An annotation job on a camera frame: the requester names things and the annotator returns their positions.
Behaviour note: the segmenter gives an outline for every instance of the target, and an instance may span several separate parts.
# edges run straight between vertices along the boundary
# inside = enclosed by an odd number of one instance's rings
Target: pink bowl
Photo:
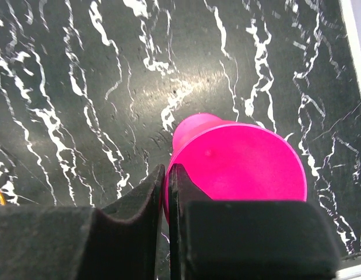
[[[297,153],[267,129],[192,115],[175,130],[173,149],[163,194],[167,221],[168,176],[175,163],[213,200],[306,201],[306,175]]]

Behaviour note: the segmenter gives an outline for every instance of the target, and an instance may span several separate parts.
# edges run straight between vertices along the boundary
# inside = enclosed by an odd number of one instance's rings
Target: pink cup
[[[173,149],[164,188],[167,221],[168,176],[175,163],[213,200],[306,201],[306,175],[297,153],[267,129],[196,114],[176,128]]]

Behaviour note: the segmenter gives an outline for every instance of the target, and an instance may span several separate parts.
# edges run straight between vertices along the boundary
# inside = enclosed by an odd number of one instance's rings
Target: black marble surface
[[[361,97],[337,1],[0,0],[11,204],[103,207],[198,112],[285,137],[343,254],[361,251]],[[164,222],[159,279],[167,236]]]

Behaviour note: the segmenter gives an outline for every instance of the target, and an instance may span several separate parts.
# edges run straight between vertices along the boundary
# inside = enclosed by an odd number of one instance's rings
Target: marble pattern
[[[361,251],[361,97],[331,0],[0,0],[0,190],[103,207],[211,112],[284,137]],[[168,276],[168,228],[159,278]]]

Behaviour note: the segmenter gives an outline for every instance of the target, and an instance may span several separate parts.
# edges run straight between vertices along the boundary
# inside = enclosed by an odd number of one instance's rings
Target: marble tabletop
[[[106,206],[199,112],[284,137],[343,254],[361,252],[361,96],[337,1],[0,0],[10,204]],[[168,279],[165,222],[161,238]]]

